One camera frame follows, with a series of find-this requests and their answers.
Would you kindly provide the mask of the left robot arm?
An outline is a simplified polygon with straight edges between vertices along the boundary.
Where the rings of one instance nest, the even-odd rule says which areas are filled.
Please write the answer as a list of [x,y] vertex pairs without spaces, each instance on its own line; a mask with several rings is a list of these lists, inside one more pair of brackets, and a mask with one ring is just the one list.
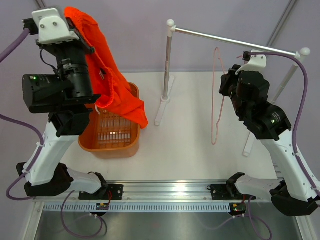
[[94,53],[79,30],[70,26],[76,38],[39,48],[55,56],[53,74],[26,74],[22,78],[23,99],[33,114],[46,113],[48,122],[34,155],[16,167],[26,179],[29,197],[55,197],[66,191],[82,192],[81,199],[100,200],[108,184],[100,173],[83,173],[61,162],[69,147],[86,130],[99,95],[92,88],[86,56]]

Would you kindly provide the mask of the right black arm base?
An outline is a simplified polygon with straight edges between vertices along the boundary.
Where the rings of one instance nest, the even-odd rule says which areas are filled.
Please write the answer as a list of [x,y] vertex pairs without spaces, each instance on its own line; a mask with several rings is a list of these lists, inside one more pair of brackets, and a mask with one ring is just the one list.
[[212,200],[249,200],[251,195],[241,194],[236,189],[236,181],[244,176],[245,174],[242,172],[238,172],[230,177],[225,183],[212,183],[206,187],[208,191],[210,191]]

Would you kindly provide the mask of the orange shorts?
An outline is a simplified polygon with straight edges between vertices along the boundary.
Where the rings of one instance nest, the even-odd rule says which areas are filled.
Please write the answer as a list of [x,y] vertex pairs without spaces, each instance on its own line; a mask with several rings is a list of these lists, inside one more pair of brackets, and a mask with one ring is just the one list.
[[131,93],[129,82],[119,71],[96,20],[72,6],[64,9],[64,15],[72,21],[85,42],[94,48],[94,53],[86,56],[86,62],[93,92],[100,95],[95,105],[146,128],[149,121],[145,104]]

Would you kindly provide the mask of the pink clothes hanger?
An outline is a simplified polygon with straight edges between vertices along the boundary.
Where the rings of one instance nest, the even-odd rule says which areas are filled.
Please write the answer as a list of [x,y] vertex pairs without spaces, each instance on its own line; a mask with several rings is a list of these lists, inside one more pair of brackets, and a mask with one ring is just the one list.
[[218,47],[213,51],[213,65],[212,65],[212,98],[211,98],[211,144],[215,146],[218,143],[219,127],[222,118],[225,97],[222,100],[218,100],[218,85],[217,85],[217,73],[216,67],[220,64],[222,73],[225,73],[224,62],[221,57],[221,52]]

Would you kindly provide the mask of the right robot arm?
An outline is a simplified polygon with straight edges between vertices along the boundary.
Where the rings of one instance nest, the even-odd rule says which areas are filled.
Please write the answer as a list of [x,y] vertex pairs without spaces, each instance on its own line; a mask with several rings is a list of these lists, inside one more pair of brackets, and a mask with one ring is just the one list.
[[272,202],[288,217],[309,216],[318,209],[319,181],[293,144],[292,125],[285,112],[267,101],[269,88],[261,73],[244,71],[236,64],[221,77],[219,93],[230,98],[239,121],[268,150],[280,170],[273,180],[238,172],[227,180],[226,192],[233,199],[246,195]]

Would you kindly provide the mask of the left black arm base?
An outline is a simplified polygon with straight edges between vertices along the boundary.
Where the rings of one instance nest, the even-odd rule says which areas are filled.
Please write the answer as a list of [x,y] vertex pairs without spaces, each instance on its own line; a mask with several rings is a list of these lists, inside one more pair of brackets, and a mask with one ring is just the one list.
[[89,201],[98,201],[98,200],[122,200],[124,191],[123,184],[108,184],[107,188],[101,188],[97,192],[90,194],[87,192],[80,192],[78,195],[79,200],[89,200]]

